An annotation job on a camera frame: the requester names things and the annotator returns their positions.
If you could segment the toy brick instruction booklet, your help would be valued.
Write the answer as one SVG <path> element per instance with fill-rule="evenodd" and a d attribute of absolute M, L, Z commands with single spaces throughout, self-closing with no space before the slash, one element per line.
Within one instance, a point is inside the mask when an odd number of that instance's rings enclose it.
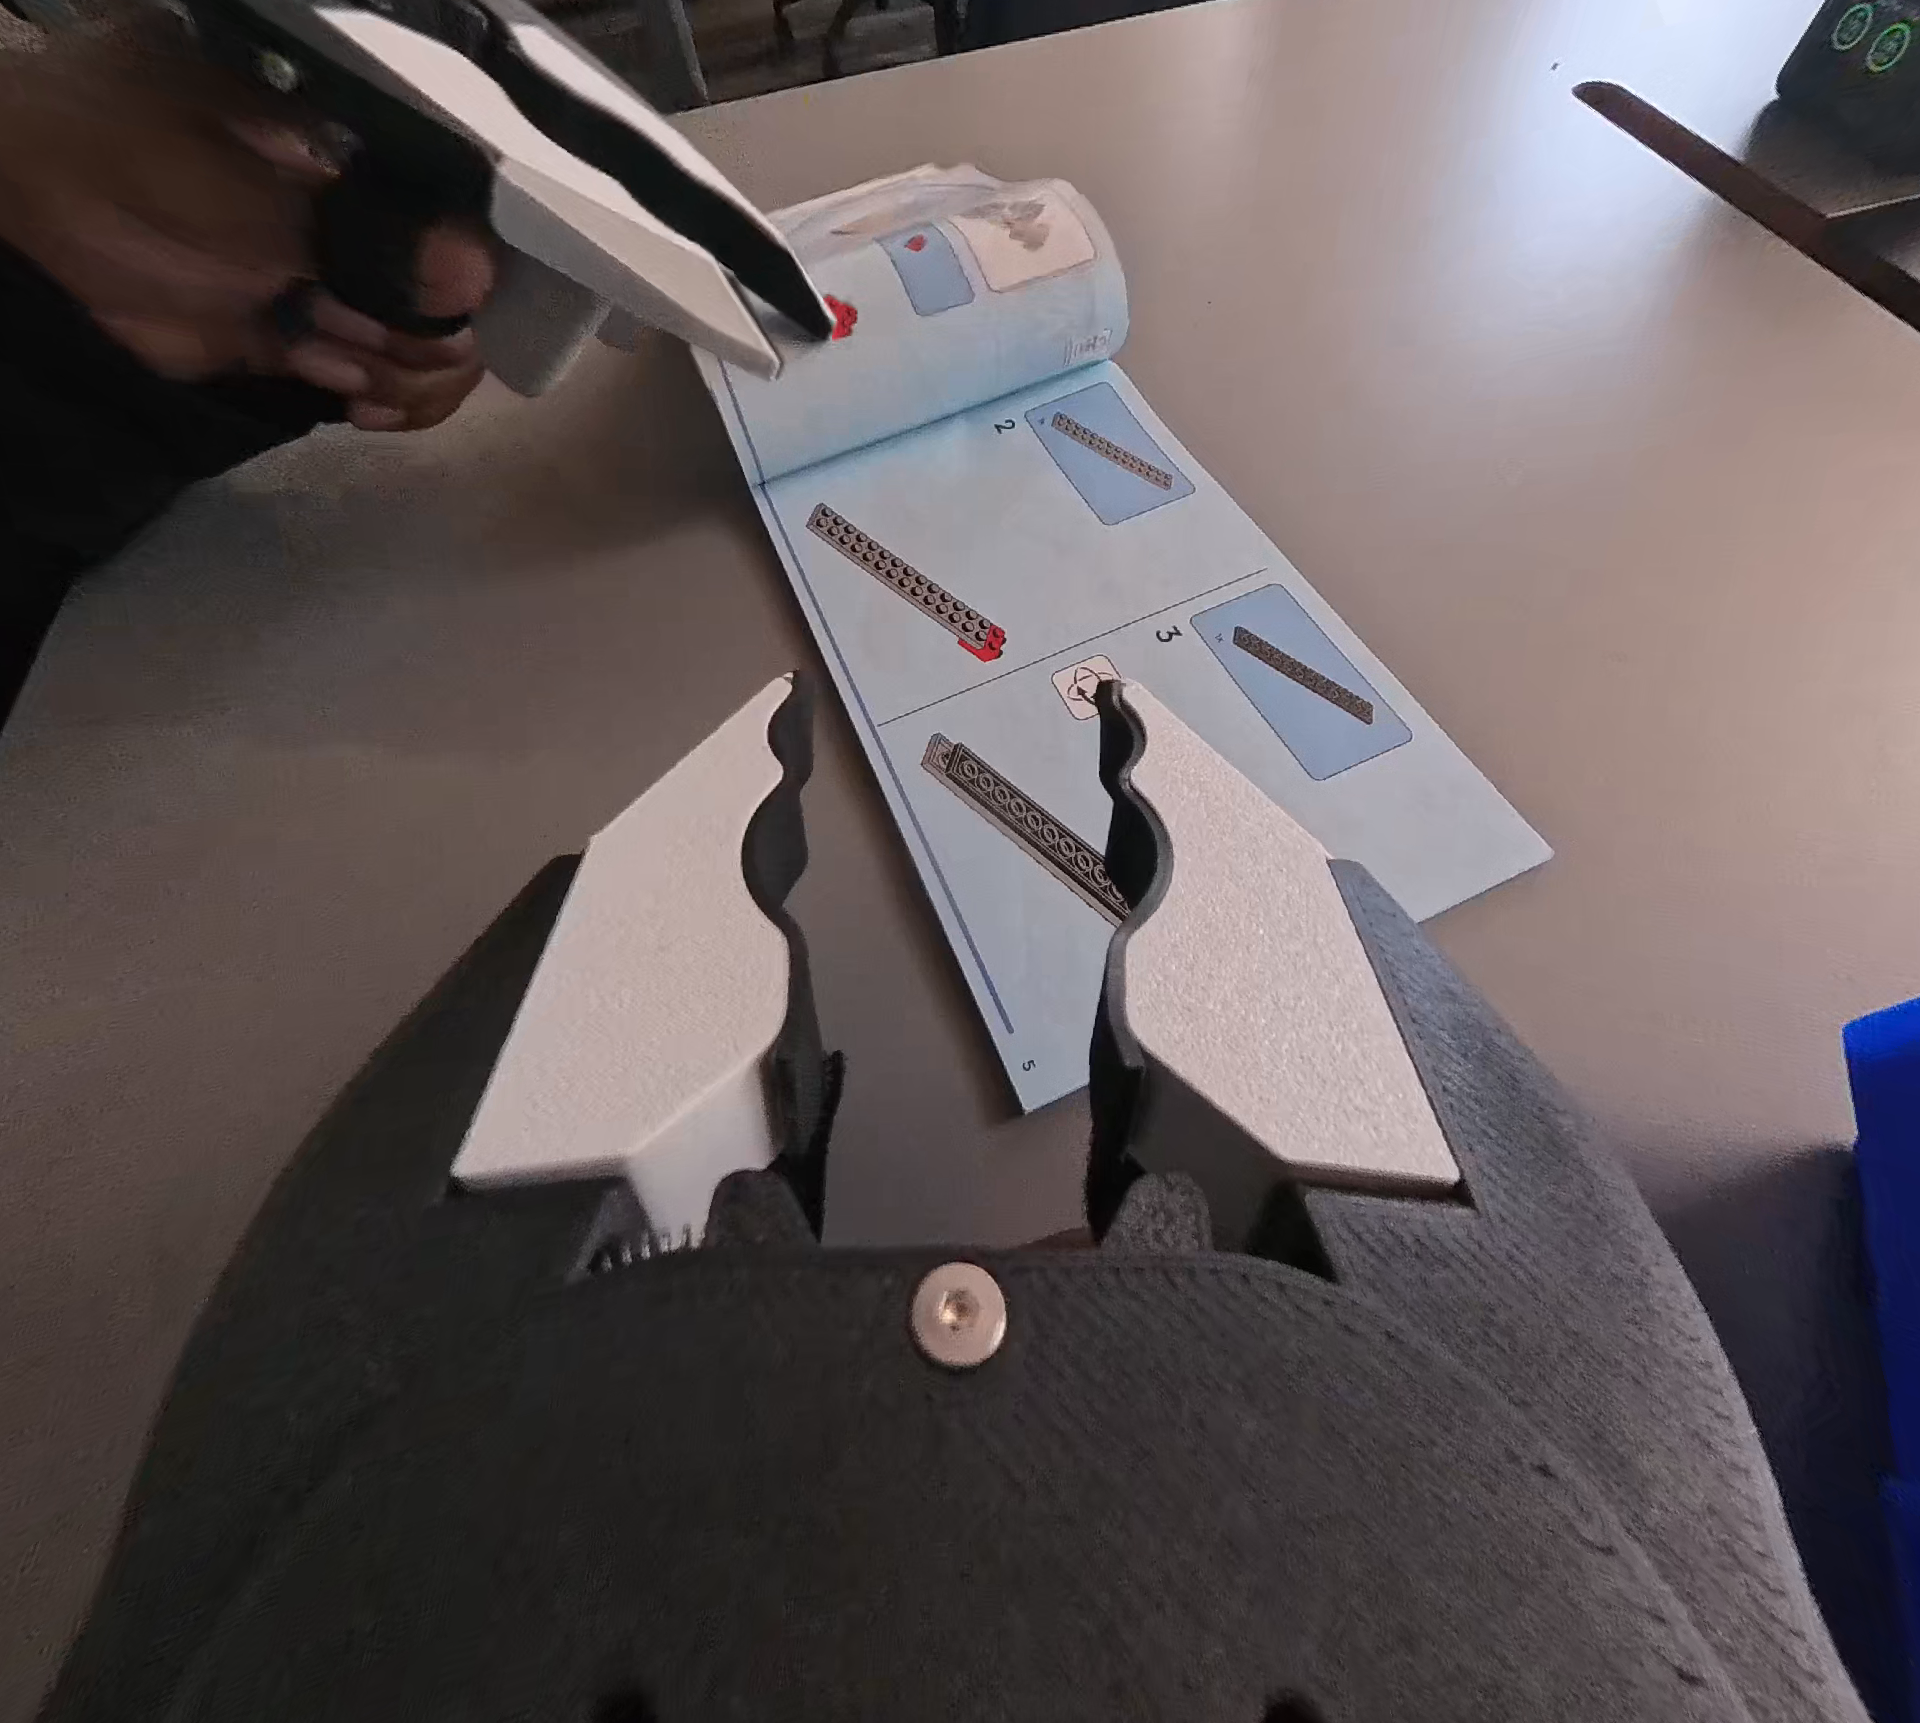
<path fill-rule="evenodd" d="M 1552 858 L 1116 364 L 1060 180 L 922 166 L 777 216 L 835 318 L 696 364 L 1024 1112 L 1088 1082 L 1118 898 L 1096 688 L 1143 682 L 1432 920 Z"/>

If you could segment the wide blue plastic bin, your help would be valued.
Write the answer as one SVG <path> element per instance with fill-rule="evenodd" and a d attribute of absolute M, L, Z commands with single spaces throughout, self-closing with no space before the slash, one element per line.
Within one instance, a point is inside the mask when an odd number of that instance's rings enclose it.
<path fill-rule="evenodd" d="M 1855 1166 L 1884 1378 L 1891 1472 L 1882 1504 L 1918 1704 L 1918 1000 L 1853 1020 L 1841 1036 L 1856 1124 Z"/>

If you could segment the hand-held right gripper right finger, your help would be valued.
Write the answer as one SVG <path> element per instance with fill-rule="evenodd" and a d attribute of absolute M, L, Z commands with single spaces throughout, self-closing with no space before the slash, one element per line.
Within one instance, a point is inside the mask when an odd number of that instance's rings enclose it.
<path fill-rule="evenodd" d="M 1464 1166 L 1346 866 L 1145 684 L 1096 690 L 1106 872 L 1123 900 L 1088 1050 L 1084 1210 L 1148 1178 L 1228 1252 L 1316 1252 L 1320 1192 L 1464 1206 Z"/>

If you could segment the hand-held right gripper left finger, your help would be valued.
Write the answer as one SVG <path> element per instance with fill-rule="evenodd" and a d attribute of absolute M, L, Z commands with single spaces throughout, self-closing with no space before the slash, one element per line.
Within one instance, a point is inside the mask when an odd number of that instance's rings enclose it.
<path fill-rule="evenodd" d="M 790 914 L 814 688 L 783 674 L 581 858 L 453 1164 L 465 1192 L 620 1182 L 653 1238 L 700 1242 L 770 1172 L 820 1240 L 847 1064 Z"/>

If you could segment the black desktop device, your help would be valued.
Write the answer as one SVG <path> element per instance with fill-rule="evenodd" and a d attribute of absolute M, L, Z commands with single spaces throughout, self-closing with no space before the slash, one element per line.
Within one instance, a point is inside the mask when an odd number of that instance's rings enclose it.
<path fill-rule="evenodd" d="M 1918 0 L 1827 0 L 1777 80 L 1777 98 L 1868 160 L 1918 166 Z"/>

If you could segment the person's left hand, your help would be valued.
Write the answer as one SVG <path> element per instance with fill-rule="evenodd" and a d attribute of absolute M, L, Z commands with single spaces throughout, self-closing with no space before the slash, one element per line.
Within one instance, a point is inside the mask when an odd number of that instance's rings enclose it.
<path fill-rule="evenodd" d="M 347 138 L 166 21 L 46 36 L 2 70 L 4 244 L 179 382 L 326 392 L 355 428 L 436 428 L 485 380 L 475 336 L 421 338 L 314 292 L 316 206 Z"/>

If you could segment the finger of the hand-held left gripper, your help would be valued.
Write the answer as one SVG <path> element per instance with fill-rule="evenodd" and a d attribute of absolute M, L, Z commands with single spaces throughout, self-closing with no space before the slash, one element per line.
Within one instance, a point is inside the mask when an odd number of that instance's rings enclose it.
<path fill-rule="evenodd" d="M 555 382 L 616 322 L 781 376 L 783 232 L 563 32 L 514 0 L 314 19 L 349 90 L 389 104 L 350 126 L 367 198 L 480 216 L 501 246 L 477 330 L 503 382 Z"/>
<path fill-rule="evenodd" d="M 563 152 L 558 184 L 640 320 L 700 344 L 839 338 L 839 310 L 773 220 L 683 132 L 520 0 L 488 0 L 488 74 Z"/>

